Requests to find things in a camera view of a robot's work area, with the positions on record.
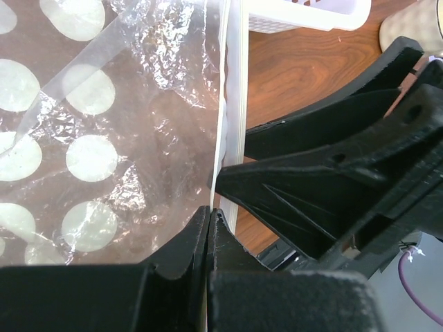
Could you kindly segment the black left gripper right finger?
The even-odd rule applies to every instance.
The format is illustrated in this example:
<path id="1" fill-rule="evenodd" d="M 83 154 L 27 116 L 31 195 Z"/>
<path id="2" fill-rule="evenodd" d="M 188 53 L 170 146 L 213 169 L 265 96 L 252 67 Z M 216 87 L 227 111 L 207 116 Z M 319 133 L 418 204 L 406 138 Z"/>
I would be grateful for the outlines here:
<path id="1" fill-rule="evenodd" d="M 272 272 L 215 210 L 208 233 L 209 331 L 384 331 L 374 291 L 358 273 Z"/>

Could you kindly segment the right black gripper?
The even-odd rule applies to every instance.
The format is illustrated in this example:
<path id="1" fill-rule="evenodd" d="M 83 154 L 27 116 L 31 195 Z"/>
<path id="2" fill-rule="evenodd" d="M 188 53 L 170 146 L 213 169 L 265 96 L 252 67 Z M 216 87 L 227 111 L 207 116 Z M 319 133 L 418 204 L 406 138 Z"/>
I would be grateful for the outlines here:
<path id="1" fill-rule="evenodd" d="M 345 140 L 382 119 L 423 54 L 417 41 L 398 37 L 335 93 L 247 130 L 245 156 L 271 159 L 223 168 L 216 192 L 320 269 L 369 277 L 414 231 L 442 237 L 440 60 L 425 65 L 390 115 L 354 140 L 373 148 L 344 144 L 293 154 Z"/>

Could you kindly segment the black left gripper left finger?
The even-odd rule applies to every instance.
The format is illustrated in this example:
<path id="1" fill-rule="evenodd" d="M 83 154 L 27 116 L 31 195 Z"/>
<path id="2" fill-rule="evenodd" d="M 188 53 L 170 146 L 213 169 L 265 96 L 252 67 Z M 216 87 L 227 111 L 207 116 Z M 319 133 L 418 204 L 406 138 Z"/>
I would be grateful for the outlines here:
<path id="1" fill-rule="evenodd" d="M 1 269 L 2 331 L 203 331 L 210 208 L 137 264 Z"/>

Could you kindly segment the clear polka dot zip bag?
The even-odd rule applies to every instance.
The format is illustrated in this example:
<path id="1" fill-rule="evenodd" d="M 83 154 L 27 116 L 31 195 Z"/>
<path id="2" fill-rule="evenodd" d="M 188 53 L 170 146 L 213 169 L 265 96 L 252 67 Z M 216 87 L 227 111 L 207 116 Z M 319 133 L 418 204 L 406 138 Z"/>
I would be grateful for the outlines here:
<path id="1" fill-rule="evenodd" d="M 137 264 L 244 146 L 244 1 L 1 2 L 1 269 Z"/>

